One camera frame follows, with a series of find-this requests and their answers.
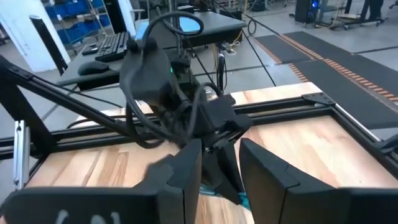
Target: black floor mat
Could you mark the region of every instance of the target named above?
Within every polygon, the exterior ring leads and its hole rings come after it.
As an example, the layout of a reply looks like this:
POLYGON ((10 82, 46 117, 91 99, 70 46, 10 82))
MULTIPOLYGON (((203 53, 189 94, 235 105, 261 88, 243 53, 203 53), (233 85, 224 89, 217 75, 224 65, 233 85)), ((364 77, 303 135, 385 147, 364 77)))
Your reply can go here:
POLYGON ((308 55, 303 54, 295 47, 288 44, 276 35, 256 37, 256 40, 266 49, 273 53, 282 63, 293 63, 310 60, 308 55))
POLYGON ((321 55, 321 57, 335 61, 346 69, 369 80, 393 95, 398 96, 397 71, 366 57, 352 55, 348 51, 329 44, 306 32, 294 32, 286 34, 286 36, 321 55))
POLYGON ((337 57, 331 60, 368 81, 398 96, 398 72, 361 55, 337 57))
POLYGON ((294 65, 368 129, 398 126, 398 114, 322 60, 294 65))
POLYGON ((349 53, 348 51, 341 49, 333 44, 329 44, 328 42, 321 40, 318 37, 314 37, 313 35, 306 32, 300 31, 284 35, 290 37, 304 47, 314 51, 318 55, 321 55, 323 58, 334 60, 334 58, 336 57, 351 55, 351 53, 349 53))

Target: black clamp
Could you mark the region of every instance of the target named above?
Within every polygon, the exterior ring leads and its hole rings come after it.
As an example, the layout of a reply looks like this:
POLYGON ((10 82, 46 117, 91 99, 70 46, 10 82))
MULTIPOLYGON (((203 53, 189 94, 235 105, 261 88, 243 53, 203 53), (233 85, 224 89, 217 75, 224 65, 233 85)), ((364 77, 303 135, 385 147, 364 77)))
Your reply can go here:
POLYGON ((385 141, 376 143, 376 147, 380 149, 383 154, 394 152, 396 149, 398 149, 398 134, 385 141))
POLYGON ((322 105, 333 106, 336 104, 326 93, 311 93, 302 95, 304 100, 311 101, 313 103, 319 103, 322 105))

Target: white wall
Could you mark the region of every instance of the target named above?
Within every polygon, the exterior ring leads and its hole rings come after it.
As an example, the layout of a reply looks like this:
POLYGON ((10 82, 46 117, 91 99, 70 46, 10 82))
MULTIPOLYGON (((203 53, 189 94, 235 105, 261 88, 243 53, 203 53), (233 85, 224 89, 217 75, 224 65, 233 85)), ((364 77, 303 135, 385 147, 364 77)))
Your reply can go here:
POLYGON ((66 63, 70 62, 57 31, 40 0, 0 0, 0 22, 33 72, 56 69, 29 16, 43 19, 66 63))

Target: keyboard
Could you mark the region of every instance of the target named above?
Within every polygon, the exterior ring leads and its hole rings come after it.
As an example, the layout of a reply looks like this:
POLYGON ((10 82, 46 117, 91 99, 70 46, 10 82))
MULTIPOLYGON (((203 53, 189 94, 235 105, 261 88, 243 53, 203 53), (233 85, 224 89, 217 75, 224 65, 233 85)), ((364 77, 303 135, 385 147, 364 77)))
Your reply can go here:
POLYGON ((99 47, 95 60, 99 62, 113 62, 123 59, 129 38, 129 32, 107 36, 99 47))

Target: wooden surface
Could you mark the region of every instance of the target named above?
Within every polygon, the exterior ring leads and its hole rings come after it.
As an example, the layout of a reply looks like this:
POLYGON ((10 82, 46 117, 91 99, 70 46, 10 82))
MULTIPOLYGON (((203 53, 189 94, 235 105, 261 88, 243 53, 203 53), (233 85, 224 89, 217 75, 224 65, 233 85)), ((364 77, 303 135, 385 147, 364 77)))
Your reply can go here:
MULTIPOLYGON (((245 104, 318 91, 312 83, 302 83, 232 95, 237 104, 245 104)), ((106 113, 116 115, 123 111, 106 113)), ((328 116, 256 126, 244 137, 334 187, 398 187, 398 181, 328 116)), ((51 154, 28 186, 132 187, 142 180, 148 164, 176 152, 173 145, 165 143, 151 150, 122 144, 51 154)), ((200 196, 197 223, 254 222, 250 212, 240 206, 222 198, 200 196)))

